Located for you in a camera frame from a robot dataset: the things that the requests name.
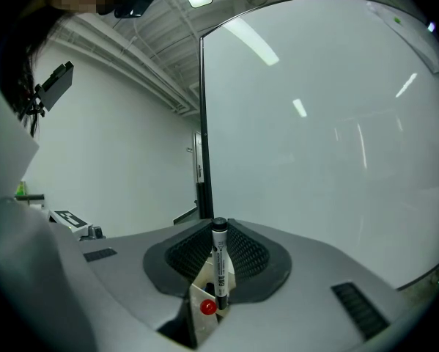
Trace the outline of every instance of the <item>black vertical pole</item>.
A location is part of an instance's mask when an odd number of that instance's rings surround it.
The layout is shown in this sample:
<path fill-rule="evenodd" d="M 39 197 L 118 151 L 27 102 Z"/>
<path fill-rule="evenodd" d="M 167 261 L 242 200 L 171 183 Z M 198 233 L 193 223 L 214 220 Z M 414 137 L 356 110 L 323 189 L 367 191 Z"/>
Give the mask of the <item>black vertical pole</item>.
<path fill-rule="evenodd" d="M 204 170 L 204 218 L 213 219 L 213 193 L 211 190 L 210 151 L 207 137 L 206 98 L 204 93 L 203 37 L 201 37 L 199 40 L 199 95 L 199 116 L 201 119 L 202 129 L 202 153 Z"/>

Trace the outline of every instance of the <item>red knob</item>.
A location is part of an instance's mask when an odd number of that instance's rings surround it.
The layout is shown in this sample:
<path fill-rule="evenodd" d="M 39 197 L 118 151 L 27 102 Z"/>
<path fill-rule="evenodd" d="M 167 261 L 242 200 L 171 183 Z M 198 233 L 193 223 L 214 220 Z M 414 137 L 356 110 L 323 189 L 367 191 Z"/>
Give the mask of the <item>red knob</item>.
<path fill-rule="evenodd" d="M 199 309 L 202 311 L 203 314 L 212 315 L 216 313 L 217 306 L 213 300 L 204 300 L 199 305 Z"/>

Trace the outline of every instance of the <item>black mesh grille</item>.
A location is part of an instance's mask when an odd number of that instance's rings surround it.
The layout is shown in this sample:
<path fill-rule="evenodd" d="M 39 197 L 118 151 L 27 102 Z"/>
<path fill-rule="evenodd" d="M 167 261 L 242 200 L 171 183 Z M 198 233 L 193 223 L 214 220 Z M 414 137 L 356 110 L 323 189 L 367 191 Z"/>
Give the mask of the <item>black mesh grille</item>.
<path fill-rule="evenodd" d="M 193 282 L 210 252 L 211 229 L 208 225 L 169 248 L 166 262 L 189 282 Z"/>
<path fill-rule="evenodd" d="M 353 283 L 335 285 L 331 289 L 366 340 L 388 327 L 388 322 Z"/>
<path fill-rule="evenodd" d="M 232 225 L 229 225 L 227 238 L 227 251 L 234 264 L 236 282 L 250 279 L 266 268 L 270 255 L 262 244 Z"/>

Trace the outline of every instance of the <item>vent slot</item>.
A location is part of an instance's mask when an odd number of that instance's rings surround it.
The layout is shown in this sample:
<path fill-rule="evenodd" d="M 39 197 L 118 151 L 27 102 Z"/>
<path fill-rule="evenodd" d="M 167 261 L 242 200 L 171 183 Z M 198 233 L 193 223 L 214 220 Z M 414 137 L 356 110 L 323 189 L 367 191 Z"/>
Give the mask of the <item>vent slot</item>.
<path fill-rule="evenodd" d="M 96 260 L 102 260 L 103 258 L 110 257 L 112 255 L 115 255 L 117 252 L 114 251 L 112 248 L 102 249 L 102 250 L 96 250 L 95 252 L 85 253 L 84 258 L 86 258 L 87 262 L 92 262 Z"/>
<path fill-rule="evenodd" d="M 331 290 L 362 333 L 364 339 L 371 339 L 388 327 L 388 322 L 353 283 L 335 285 Z"/>

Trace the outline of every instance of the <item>white marker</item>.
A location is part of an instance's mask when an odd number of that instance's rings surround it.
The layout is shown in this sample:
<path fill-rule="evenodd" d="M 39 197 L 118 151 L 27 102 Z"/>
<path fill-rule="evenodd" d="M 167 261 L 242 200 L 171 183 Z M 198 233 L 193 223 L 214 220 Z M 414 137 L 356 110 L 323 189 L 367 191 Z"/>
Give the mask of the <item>white marker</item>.
<path fill-rule="evenodd" d="M 213 267 L 214 267 L 214 294 L 218 309 L 227 307 L 229 294 L 229 260 L 227 257 L 227 220 L 213 219 L 211 224 L 213 233 Z"/>

